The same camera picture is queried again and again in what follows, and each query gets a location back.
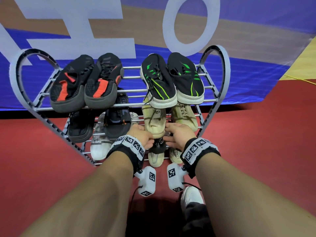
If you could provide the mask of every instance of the person's arm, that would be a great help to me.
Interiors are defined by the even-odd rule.
[[[195,174],[216,236],[316,236],[316,218],[215,153]]]
[[[133,166],[116,151],[22,237],[125,236]]]

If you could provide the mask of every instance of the shoe rack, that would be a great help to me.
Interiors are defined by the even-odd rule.
[[[217,89],[214,85],[214,82],[211,79],[211,76],[208,74],[204,64],[211,52],[217,52],[219,57],[222,60],[222,67],[223,67],[223,80],[222,85],[220,89]],[[54,68],[53,73],[37,95],[37,97],[31,101],[29,96],[27,95],[26,91],[23,87],[23,77],[21,75],[21,69],[23,65],[23,61],[25,61],[29,56],[31,55],[38,55],[44,58],[46,61],[48,61]],[[200,119],[200,126],[199,131],[197,133],[197,137],[202,136],[204,131],[206,130],[206,127],[212,120],[214,114],[218,110],[220,104],[224,100],[228,86],[230,81],[230,61],[228,54],[226,50],[219,45],[212,45],[209,46],[203,53],[200,63],[195,65],[197,67],[197,71],[199,76],[204,76],[206,81],[204,81],[205,89],[211,89],[214,93],[214,99],[205,99],[203,103],[210,103],[211,109],[209,113],[207,114],[206,118],[203,118],[200,107],[196,105],[197,114],[195,116],[199,117]],[[140,69],[140,66],[130,66],[130,67],[124,67],[124,69]],[[10,64],[10,83],[12,90],[17,97],[17,99],[20,101],[22,106],[27,109],[32,115],[34,115],[37,119],[39,119],[46,127],[48,127],[52,132],[54,132],[56,135],[61,137],[65,143],[67,143],[69,146],[71,146],[79,155],[81,155],[86,161],[88,161],[90,164],[94,166],[98,166],[102,164],[101,162],[94,161],[91,156],[90,152],[86,150],[86,144],[87,142],[91,142],[91,140],[86,141],[85,143],[82,143],[81,146],[78,146],[77,144],[73,143],[67,135],[67,128],[69,125],[69,118],[67,122],[65,123],[65,126],[63,129],[58,128],[49,118],[45,116],[46,111],[52,111],[53,108],[43,108],[42,103],[43,100],[49,96],[49,90],[52,85],[52,83],[56,80],[59,73],[62,71],[62,68],[58,65],[58,63],[46,52],[38,50],[38,49],[25,49],[21,50],[17,55],[16,58],[13,60],[13,62]],[[140,76],[125,76],[122,81],[125,79],[137,79],[140,78]],[[147,92],[147,89],[131,89],[131,90],[118,90],[118,92],[125,92],[128,95],[128,98],[140,98],[145,97],[145,93]],[[133,95],[135,92],[143,92],[144,95]],[[141,107],[144,103],[127,103],[127,104],[115,104],[113,107]],[[143,116],[139,116],[140,120],[132,120],[133,122],[141,122]],[[105,133],[94,133],[93,135],[105,135]]]

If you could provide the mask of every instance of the person's left hand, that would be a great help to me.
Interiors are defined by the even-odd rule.
[[[137,138],[145,149],[151,148],[154,144],[153,135],[150,132],[145,131],[144,126],[133,124],[127,132],[127,135]]]

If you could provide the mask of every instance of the black wristband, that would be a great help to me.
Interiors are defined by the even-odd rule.
[[[195,168],[198,161],[207,153],[216,153],[220,156],[218,148],[209,140],[192,138],[185,144],[180,158],[191,179],[195,176]]]
[[[112,144],[106,157],[108,158],[114,151],[121,151],[128,156],[132,162],[134,174],[142,169],[145,149],[135,137],[130,135],[119,137]]]

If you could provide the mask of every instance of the sneaker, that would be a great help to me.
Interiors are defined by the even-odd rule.
[[[166,69],[166,62],[158,54],[150,54],[140,67],[140,77],[147,86],[149,104],[156,109],[177,104],[177,92]]]
[[[99,118],[98,122],[95,124],[94,133],[103,132],[103,122],[104,122],[105,112],[103,112]],[[91,157],[93,160],[103,160],[105,159],[109,149],[111,147],[110,140],[105,135],[95,135],[91,140]]]
[[[163,138],[155,139],[154,145],[152,148],[149,149],[149,152],[154,154],[161,154],[164,153],[167,148],[166,142]]]
[[[154,154],[152,152],[148,153],[148,161],[152,167],[160,167],[165,158],[165,153]]]
[[[49,93],[54,111],[71,113],[85,106],[84,85],[93,66],[94,60],[91,56],[81,55],[60,72]]]
[[[200,204],[204,204],[202,195],[200,194],[200,191],[193,187],[193,186],[188,186],[184,189],[182,196],[181,196],[181,209],[182,212],[186,209],[189,203],[191,202],[197,202]]]
[[[145,130],[149,131],[154,139],[161,138],[165,135],[166,110],[155,109],[151,105],[142,106],[144,115]]]
[[[177,88],[180,103],[199,105],[204,101],[204,84],[200,79],[195,64],[178,52],[168,58],[168,70]]]
[[[198,121],[190,105],[178,103],[171,109],[173,122],[188,125],[193,131],[198,130]]]
[[[95,116],[91,111],[80,110],[70,115],[68,138],[74,143],[82,143],[90,139],[93,133]]]
[[[84,100],[89,108],[107,109],[117,97],[117,85],[124,76],[121,60],[112,53],[100,56],[85,85]]]
[[[131,120],[139,120],[139,117],[135,112],[130,112],[130,115],[131,115]]]
[[[115,104],[126,103],[128,103],[126,93],[118,93]],[[128,107],[112,107],[106,110],[103,130],[110,141],[114,142],[120,136],[126,135],[131,126],[131,115]]]
[[[182,160],[180,159],[180,155],[182,152],[176,150],[175,148],[169,148],[169,156],[172,163],[181,164]]]

